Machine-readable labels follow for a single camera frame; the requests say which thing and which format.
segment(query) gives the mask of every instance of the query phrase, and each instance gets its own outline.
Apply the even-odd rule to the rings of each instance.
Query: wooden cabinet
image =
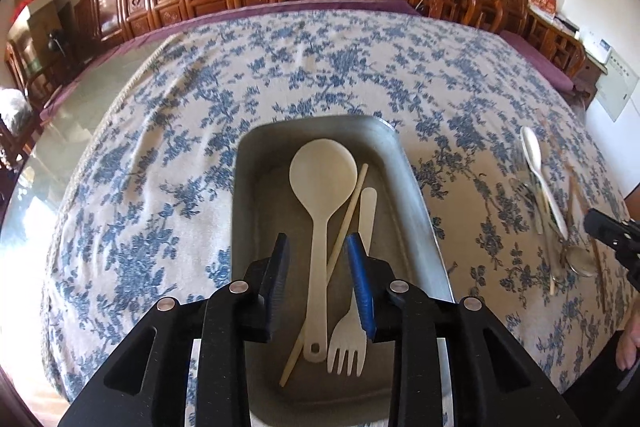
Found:
[[[625,199],[626,207],[629,209],[631,219],[640,221],[640,185]]]
[[[589,107],[591,101],[596,96],[598,88],[596,83],[601,74],[606,74],[606,68],[596,61],[595,58],[587,55],[586,60],[576,75],[572,78],[575,90],[584,97],[584,107]]]

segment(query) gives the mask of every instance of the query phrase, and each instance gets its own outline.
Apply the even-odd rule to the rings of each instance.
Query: gray tray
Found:
[[[252,413],[268,425],[329,427],[385,419],[390,404],[392,343],[367,346],[364,370],[328,374],[326,363],[298,360],[284,388],[278,385],[305,318],[312,220],[289,185],[289,164],[300,147],[318,138],[343,144],[358,170],[369,164],[365,187],[378,192],[370,255],[384,259],[396,277],[433,298],[452,301],[449,279],[420,188],[394,129],[372,116],[326,116],[260,126],[242,138],[233,195],[231,272],[242,279],[255,259],[271,253],[278,232],[289,237],[291,260],[280,327],[269,344],[247,343],[246,375]],[[347,208],[329,221],[331,251]],[[357,230],[356,207],[350,232]],[[328,334],[347,312],[351,275],[341,255],[327,288]]]

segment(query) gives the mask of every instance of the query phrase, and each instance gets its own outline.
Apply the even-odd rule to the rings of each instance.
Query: utensil pile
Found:
[[[289,380],[300,353],[303,353],[304,359],[308,362],[319,363],[326,360],[329,373],[332,372],[335,357],[338,355],[338,375],[342,373],[346,360],[346,374],[350,376],[357,360],[356,375],[359,377],[362,373],[367,337],[360,326],[353,291],[349,311],[334,328],[331,343],[327,346],[326,288],[347,236],[358,199],[358,232],[367,254],[369,253],[378,195],[375,188],[362,188],[368,168],[367,164],[363,164],[358,173],[351,153],[338,142],[329,139],[307,143],[298,150],[291,161],[291,188],[311,216],[314,229],[306,319],[280,377],[281,387]],[[347,199],[350,201],[331,255],[327,259],[327,224]]]
[[[546,120],[543,120],[543,124],[551,140],[553,135]],[[599,293],[605,306],[604,280],[597,245],[592,244],[595,257],[580,245],[569,245],[569,229],[574,224],[574,193],[580,202],[582,212],[585,213],[588,208],[585,206],[586,198],[580,191],[574,170],[563,160],[570,181],[567,212],[566,216],[563,216],[545,179],[542,170],[542,150],[531,128],[521,127],[520,145],[522,148],[517,148],[513,155],[516,178],[511,180],[511,187],[518,197],[529,201],[533,206],[534,227],[536,232],[543,236],[543,251],[549,266],[549,293],[556,294],[556,285],[564,280],[568,267],[580,277],[598,276]]]

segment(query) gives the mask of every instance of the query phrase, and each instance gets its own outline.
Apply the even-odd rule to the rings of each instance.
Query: wooden chopstick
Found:
[[[575,190],[574,176],[569,174],[569,195],[566,202],[566,213],[564,214],[564,222],[566,223],[567,231],[574,225],[574,190]],[[566,244],[560,251],[560,264],[564,267],[566,264]]]
[[[358,198],[360,197],[360,192],[362,191],[362,186],[364,185],[364,178],[367,175],[367,170],[369,170],[369,165],[364,163],[360,168],[360,173],[358,174],[358,180],[356,181],[356,187],[353,189],[353,193],[351,194],[351,200],[349,200],[349,206],[347,206],[347,212],[344,214],[344,219],[342,220],[342,225],[340,226],[340,231],[338,232],[338,237],[335,239],[334,249],[331,251],[331,255],[329,256],[329,260],[326,263],[326,283],[329,284],[329,279],[331,279],[332,274],[334,273],[335,264],[338,262],[338,256],[340,255],[340,250],[342,249],[342,244],[344,243],[344,239],[347,237],[347,232],[349,231],[349,226],[351,224],[351,219],[353,219],[353,213],[356,210],[356,204],[358,204]],[[280,377],[280,387],[284,387],[287,384],[287,380],[291,376],[291,372],[293,368],[296,366],[296,362],[300,357],[300,353],[302,353],[302,348],[305,346],[305,325],[302,324],[300,328],[300,333],[296,339],[296,343],[293,345],[293,349],[291,349],[291,354],[287,359],[287,363],[284,365],[284,369],[282,370],[282,376]]]
[[[555,295],[556,294],[556,280],[554,279],[554,262],[552,261],[552,256],[553,253],[551,252],[551,241],[549,238],[549,230],[548,230],[548,226],[549,226],[549,205],[546,202],[546,198],[544,197],[544,194],[542,193],[542,187],[540,187],[538,185],[538,182],[536,181],[536,185],[535,185],[535,190],[536,190],[536,204],[540,210],[540,219],[542,222],[542,237],[545,240],[545,251],[546,251],[546,257],[547,257],[547,261],[549,263],[549,295]]]
[[[575,171],[571,166],[568,166],[571,169],[571,173],[575,176]],[[582,188],[578,186],[577,190],[578,203],[580,204],[580,209],[582,211],[582,215],[586,216],[587,212],[589,212],[589,203],[587,198],[585,197]],[[598,282],[600,283],[600,296],[602,300],[602,311],[607,312],[607,300],[606,300],[606,282],[604,280],[604,272],[602,270],[602,261],[600,259],[600,250],[598,249],[598,242],[589,236],[589,241],[591,242],[591,248],[593,249],[593,256],[596,258],[596,268],[598,270]]]

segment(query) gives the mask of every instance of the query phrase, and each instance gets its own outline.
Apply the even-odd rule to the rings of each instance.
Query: plastic ladle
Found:
[[[527,160],[527,164],[531,172],[533,172],[540,181],[542,192],[551,206],[551,213],[554,215],[554,219],[558,224],[560,235],[562,235],[562,238],[566,241],[569,238],[569,231],[564,222],[564,217],[562,217],[562,212],[560,212],[560,208],[551,193],[551,189],[549,185],[547,185],[545,177],[542,175],[542,152],[540,151],[540,143],[538,142],[536,133],[533,132],[531,127],[522,127],[520,129],[520,140],[522,141],[524,157]]]
[[[326,227],[351,196],[357,179],[358,168],[351,153],[324,138],[302,146],[289,168],[291,188],[314,222],[302,351],[309,362],[323,362],[327,353]]]

